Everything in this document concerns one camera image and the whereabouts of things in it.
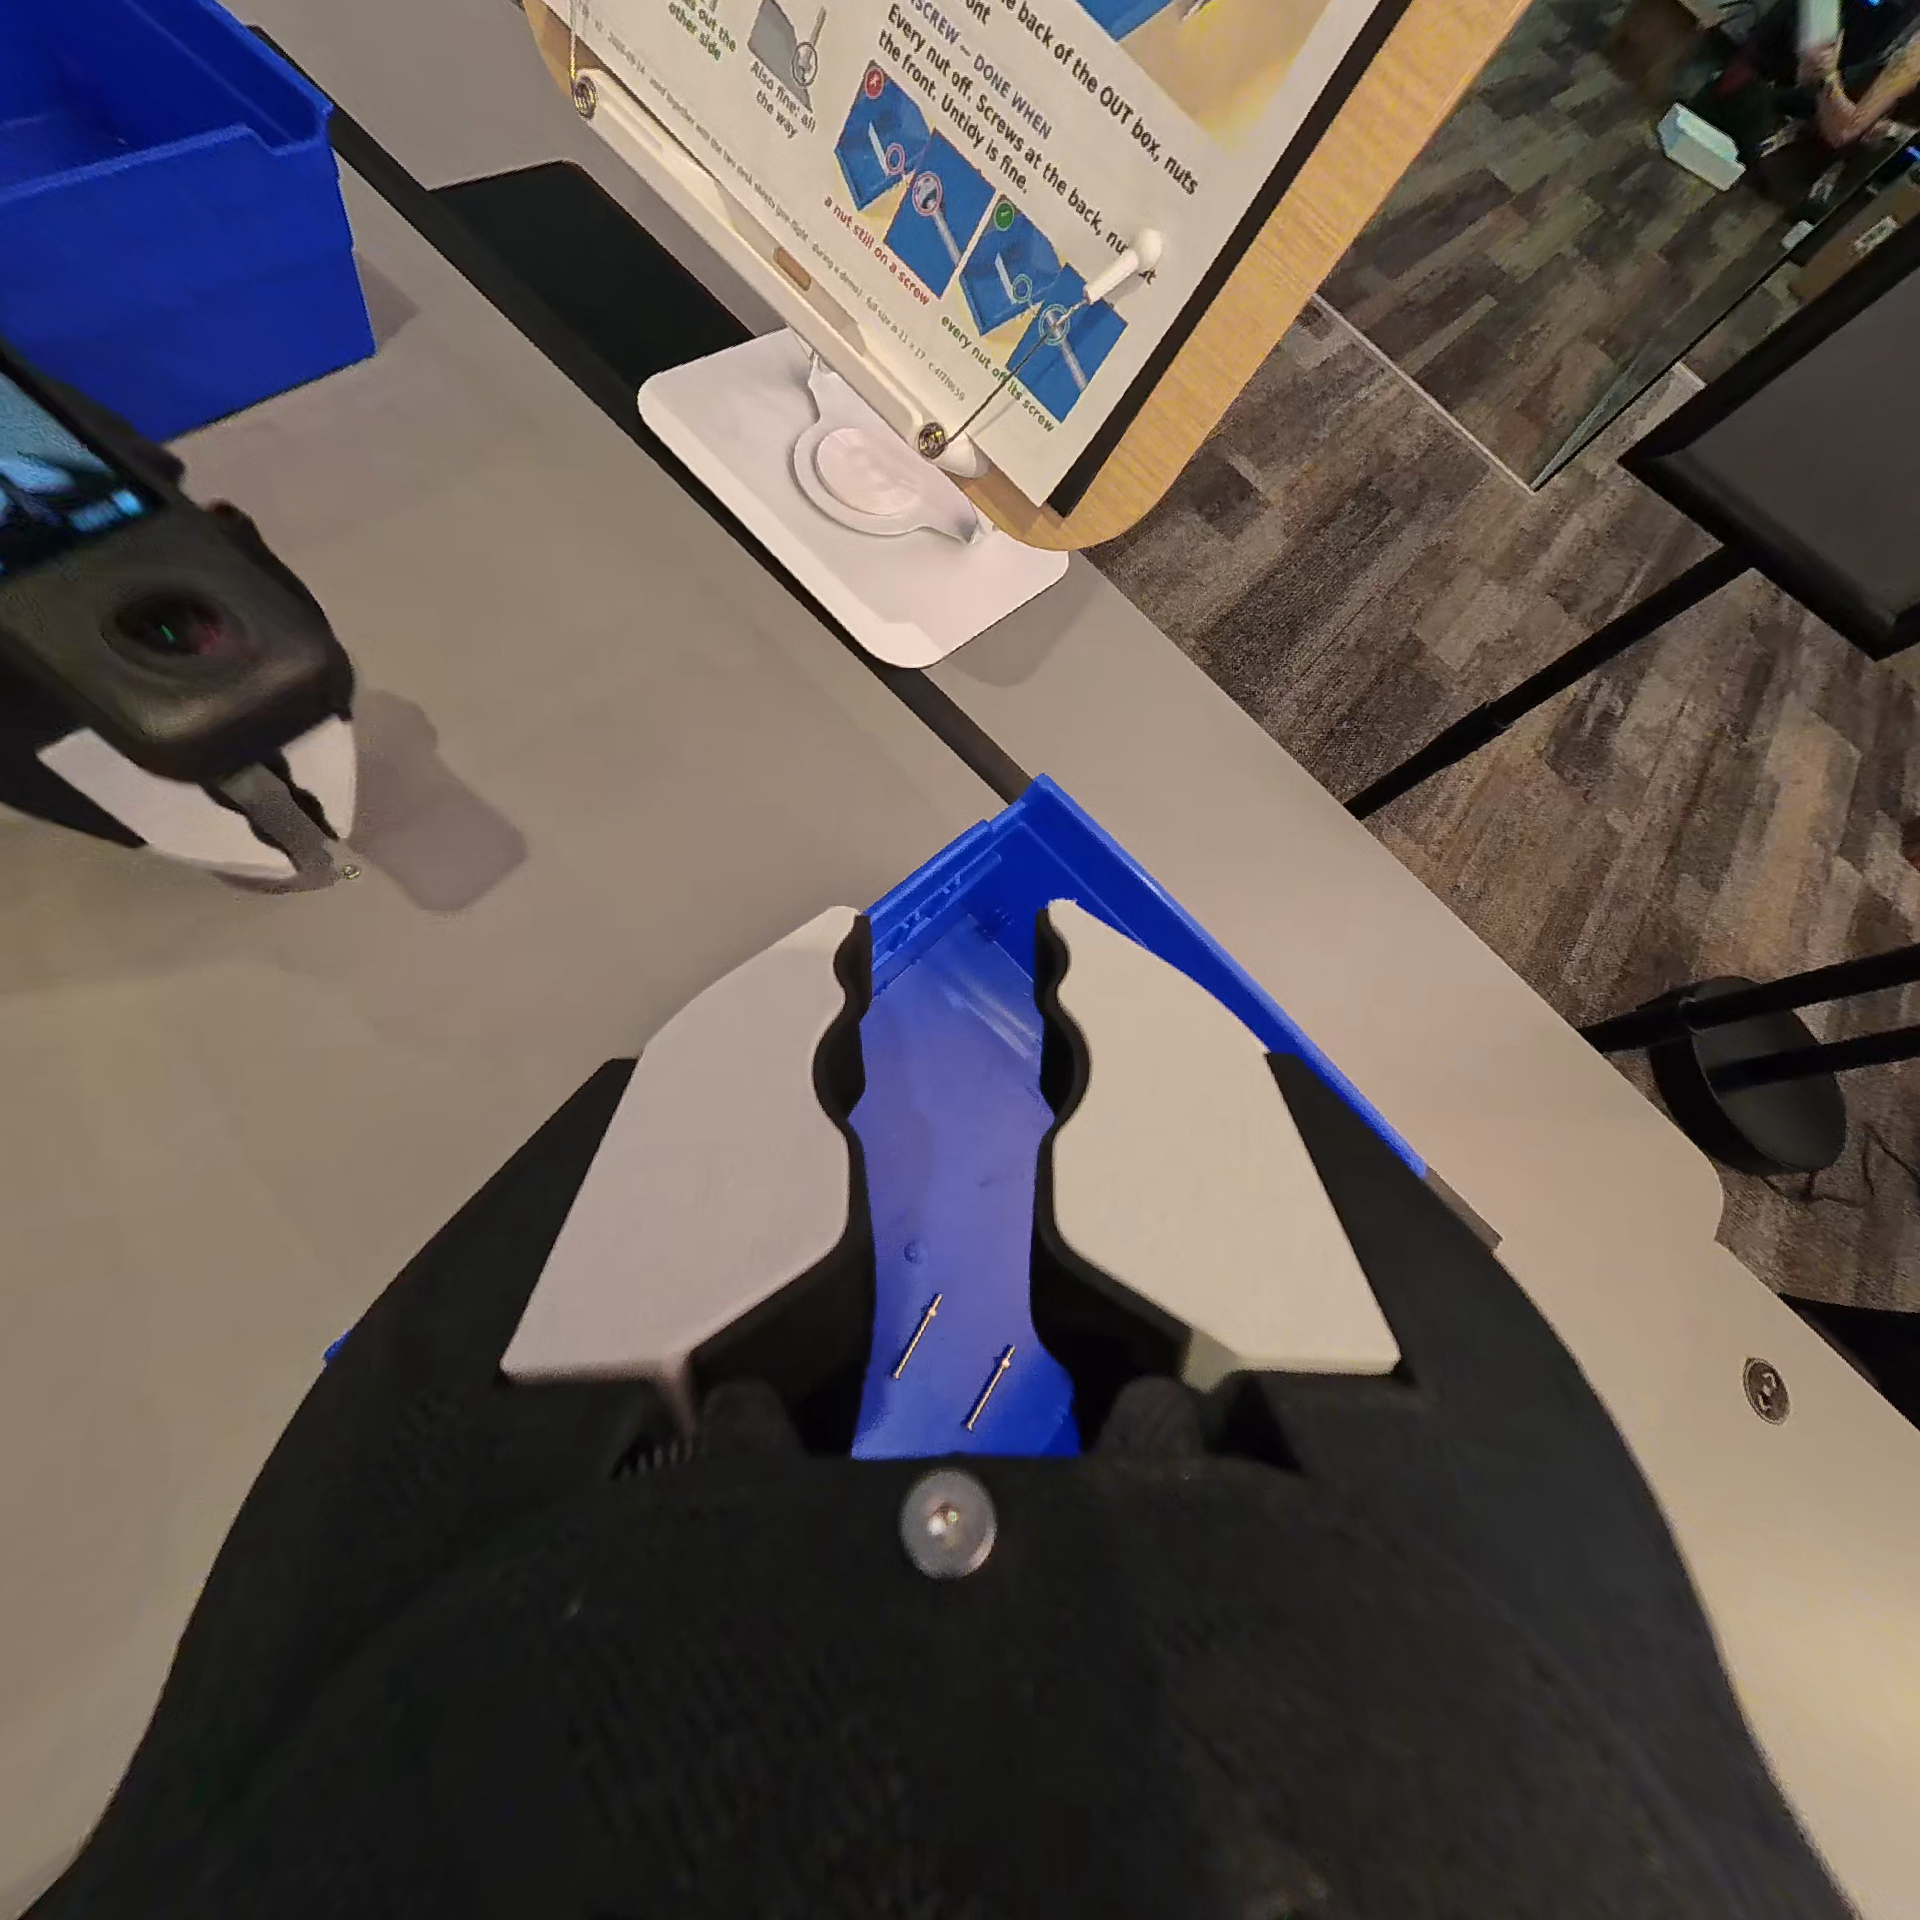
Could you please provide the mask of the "glass partition panel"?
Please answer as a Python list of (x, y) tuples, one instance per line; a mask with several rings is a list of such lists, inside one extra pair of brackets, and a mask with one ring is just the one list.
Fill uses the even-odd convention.
[(1317, 301), (1540, 488), (1913, 173), (1915, 4), (1527, 4)]

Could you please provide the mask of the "white document stand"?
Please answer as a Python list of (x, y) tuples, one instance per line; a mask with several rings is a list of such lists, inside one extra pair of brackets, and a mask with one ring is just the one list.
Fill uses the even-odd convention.
[(605, 68), (593, 132), (779, 327), (637, 389), (639, 420), (873, 661), (930, 666), (1068, 575), (922, 460), (889, 367), (799, 261)]

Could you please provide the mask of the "black round stand base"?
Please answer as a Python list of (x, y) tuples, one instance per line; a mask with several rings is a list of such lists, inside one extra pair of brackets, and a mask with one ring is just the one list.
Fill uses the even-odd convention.
[(1773, 980), (1711, 976), (1578, 1028), (1598, 1054), (1639, 1052), (1675, 1127), (1751, 1177), (1834, 1167), (1847, 1144), (1842, 1078), (1917, 1054), (1917, 1025), (1818, 1039), (1811, 1006), (1915, 985), (1917, 944)]

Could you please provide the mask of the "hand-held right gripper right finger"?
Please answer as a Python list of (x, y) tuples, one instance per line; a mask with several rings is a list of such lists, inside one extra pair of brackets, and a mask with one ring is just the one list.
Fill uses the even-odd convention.
[(1031, 1321), (1076, 1397), (1165, 1375), (1389, 1375), (1402, 1346), (1252, 1025), (1061, 898), (1043, 1017)]

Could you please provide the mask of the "blue divided plastic bin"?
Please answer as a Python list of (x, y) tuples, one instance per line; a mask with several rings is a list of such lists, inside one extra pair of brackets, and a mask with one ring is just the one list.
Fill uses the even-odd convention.
[(154, 440), (371, 359), (330, 116), (222, 4), (4, 1), (4, 341)]

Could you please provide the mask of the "black easel stand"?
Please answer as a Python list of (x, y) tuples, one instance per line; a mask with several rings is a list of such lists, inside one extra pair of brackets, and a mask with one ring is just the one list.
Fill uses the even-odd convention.
[(1346, 799), (1367, 821), (1758, 573), (1885, 661), (1917, 641), (1917, 229), (1654, 425), (1620, 466), (1715, 538), (1657, 592)]

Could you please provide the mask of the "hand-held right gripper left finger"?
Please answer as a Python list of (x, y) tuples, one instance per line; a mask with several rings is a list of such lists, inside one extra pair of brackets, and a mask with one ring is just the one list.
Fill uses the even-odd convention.
[(501, 1358), (516, 1383), (646, 1380), (690, 1414), (767, 1383), (852, 1426), (873, 1352), (873, 1208), (851, 1125), (873, 927), (831, 905), (642, 1046)]

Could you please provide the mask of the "instruction board on stand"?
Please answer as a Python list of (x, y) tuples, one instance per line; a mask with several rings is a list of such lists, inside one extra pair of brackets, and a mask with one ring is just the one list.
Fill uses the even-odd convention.
[[(1519, 4), (1388, 4), (1389, 22), (1367, 34), (1367, 63), (1343, 100), (1313, 114), (1285, 165), (1278, 204), (1260, 218), (1226, 272), (1209, 281), (1197, 313), (1147, 378), (1089, 482), (1066, 511), (1022, 497), (978, 460), (940, 464), (1004, 533), (1026, 543), (1078, 550), (1138, 525), (1194, 462), (1267, 353), (1301, 316), (1342, 250), (1381, 210), (1465, 87), (1519, 17)], [(553, 82), (559, 37), (530, 22)]]

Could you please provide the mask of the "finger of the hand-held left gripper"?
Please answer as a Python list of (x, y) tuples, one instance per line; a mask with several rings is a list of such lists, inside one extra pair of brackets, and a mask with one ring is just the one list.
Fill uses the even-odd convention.
[(38, 765), (82, 796), (145, 849), (258, 890), (313, 890), (340, 881), (343, 840), (301, 808), (286, 767), (258, 764), (203, 786), (157, 777), (101, 735), (61, 735)]
[(332, 714), (283, 748), (286, 781), (334, 840), (353, 838), (359, 757), (353, 719)]

